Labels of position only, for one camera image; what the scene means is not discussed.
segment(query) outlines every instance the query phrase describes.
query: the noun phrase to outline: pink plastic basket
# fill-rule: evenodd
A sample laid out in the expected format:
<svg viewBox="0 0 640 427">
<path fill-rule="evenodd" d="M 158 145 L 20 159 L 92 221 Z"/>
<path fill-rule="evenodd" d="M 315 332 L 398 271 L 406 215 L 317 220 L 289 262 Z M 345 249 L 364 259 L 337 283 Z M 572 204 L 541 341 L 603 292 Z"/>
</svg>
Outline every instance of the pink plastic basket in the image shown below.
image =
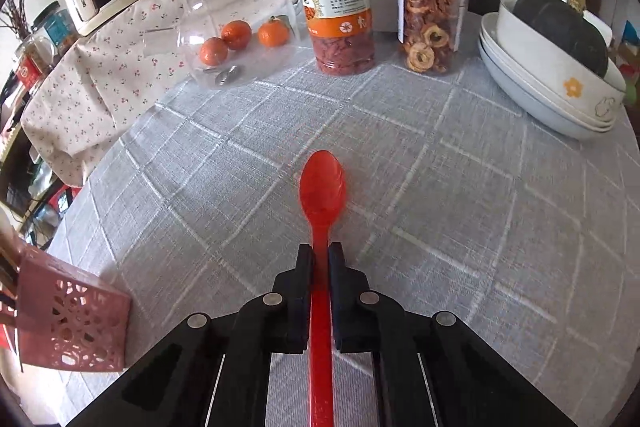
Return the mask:
<svg viewBox="0 0 640 427">
<path fill-rule="evenodd" d="M 130 297 L 37 248 L 27 247 L 23 255 L 20 361 L 63 371 L 123 370 Z"/>
</svg>

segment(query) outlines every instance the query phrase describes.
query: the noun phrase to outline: orange flower design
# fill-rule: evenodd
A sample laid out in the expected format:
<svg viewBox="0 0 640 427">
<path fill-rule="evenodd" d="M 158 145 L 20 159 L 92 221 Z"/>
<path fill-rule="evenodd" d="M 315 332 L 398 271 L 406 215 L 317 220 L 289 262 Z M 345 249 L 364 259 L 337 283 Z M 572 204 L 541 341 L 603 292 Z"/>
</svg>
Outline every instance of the orange flower design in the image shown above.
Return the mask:
<svg viewBox="0 0 640 427">
<path fill-rule="evenodd" d="M 580 98 L 582 96 L 582 84 L 577 78 L 571 77 L 570 80 L 564 83 L 566 89 L 566 95 L 571 98 Z"/>
</svg>

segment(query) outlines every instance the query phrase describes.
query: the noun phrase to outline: small orange fruit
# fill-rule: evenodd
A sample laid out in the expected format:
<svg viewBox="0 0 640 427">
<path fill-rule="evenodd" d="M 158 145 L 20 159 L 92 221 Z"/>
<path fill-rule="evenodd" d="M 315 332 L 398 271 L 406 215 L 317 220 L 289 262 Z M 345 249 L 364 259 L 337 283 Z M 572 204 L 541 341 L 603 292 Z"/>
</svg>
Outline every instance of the small orange fruit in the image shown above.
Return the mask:
<svg viewBox="0 0 640 427">
<path fill-rule="evenodd" d="M 277 48 L 289 42 L 289 27 L 277 17 L 271 17 L 258 30 L 260 44 L 267 48 Z"/>
<path fill-rule="evenodd" d="M 244 21 L 232 21 L 222 28 L 222 40 L 230 50 L 238 52 L 244 50 L 251 41 L 251 26 Z"/>
<path fill-rule="evenodd" d="M 229 55 L 226 42 L 217 37 L 204 41 L 200 47 L 200 61 L 206 66 L 219 66 Z"/>
</svg>

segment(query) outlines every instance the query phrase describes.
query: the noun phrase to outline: tablecloth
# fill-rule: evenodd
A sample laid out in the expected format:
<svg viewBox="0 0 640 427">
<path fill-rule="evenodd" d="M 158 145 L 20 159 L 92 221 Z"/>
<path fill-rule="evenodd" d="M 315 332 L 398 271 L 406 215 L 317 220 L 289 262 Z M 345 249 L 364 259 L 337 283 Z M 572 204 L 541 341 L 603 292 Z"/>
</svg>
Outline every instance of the tablecloth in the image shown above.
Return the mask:
<svg viewBox="0 0 640 427">
<path fill-rule="evenodd" d="M 81 187 L 113 143 L 184 80 L 173 53 L 143 57 L 147 30 L 178 22 L 181 0 L 140 0 L 80 39 L 22 116 L 33 146 L 63 182 Z"/>
<path fill-rule="evenodd" d="M 465 23 L 458 73 L 360 76 L 296 65 L 241 89 L 168 92 L 106 154 L 50 253 L 133 298 L 127 362 L 192 312 L 237 311 L 293 267 L 298 179 L 333 152 L 348 207 L 332 231 L 372 288 L 460 316 L 580 427 L 609 411 L 640 333 L 640 152 L 626 117 L 580 144 L 495 85 Z M 336 425 L 374 426 L 365 355 L 335 362 Z M 267 425 L 306 425 L 306 357 L 274 356 Z M 118 375 L 55 373 L 65 424 Z"/>
</svg>

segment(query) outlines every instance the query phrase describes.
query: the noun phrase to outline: bowl stack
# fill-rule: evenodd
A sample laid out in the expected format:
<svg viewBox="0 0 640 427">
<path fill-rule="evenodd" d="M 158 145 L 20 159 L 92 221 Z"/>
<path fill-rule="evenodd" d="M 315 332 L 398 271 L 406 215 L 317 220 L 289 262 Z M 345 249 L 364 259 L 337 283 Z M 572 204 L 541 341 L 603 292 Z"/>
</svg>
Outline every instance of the bowl stack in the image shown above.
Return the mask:
<svg viewBox="0 0 640 427">
<path fill-rule="evenodd" d="M 607 134 L 616 124 L 626 84 L 609 60 L 604 79 L 513 14 L 516 0 L 482 18 L 478 48 L 502 90 L 543 124 L 578 140 Z"/>
</svg>

